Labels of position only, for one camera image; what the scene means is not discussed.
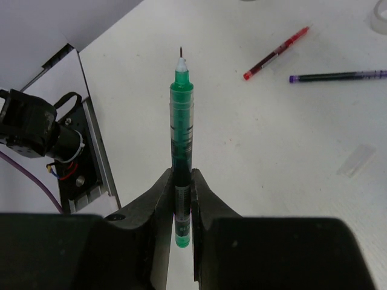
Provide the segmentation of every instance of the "white table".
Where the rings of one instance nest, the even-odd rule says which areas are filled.
[[[290,74],[386,69],[370,0],[145,0],[80,54],[123,205],[171,166],[169,85],[182,45],[195,85],[193,166],[244,216],[335,216],[387,288],[387,82],[290,85]],[[242,74],[303,26],[308,36]],[[374,158],[337,171],[361,144]],[[168,289],[198,289],[172,243]]]

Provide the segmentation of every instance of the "purple cable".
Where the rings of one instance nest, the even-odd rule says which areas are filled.
[[[22,167],[19,163],[17,163],[15,160],[10,158],[8,155],[4,154],[0,151],[0,157],[4,159],[6,162],[11,164],[14,168],[18,169],[21,173],[23,173],[26,177],[30,178],[37,186],[39,186],[44,193],[47,195],[47,197],[50,199],[50,201],[55,205],[55,207],[58,209],[60,213],[63,213],[63,209],[56,200],[56,198],[53,196],[53,194],[49,191],[49,189],[35,176],[33,176],[27,169]]]

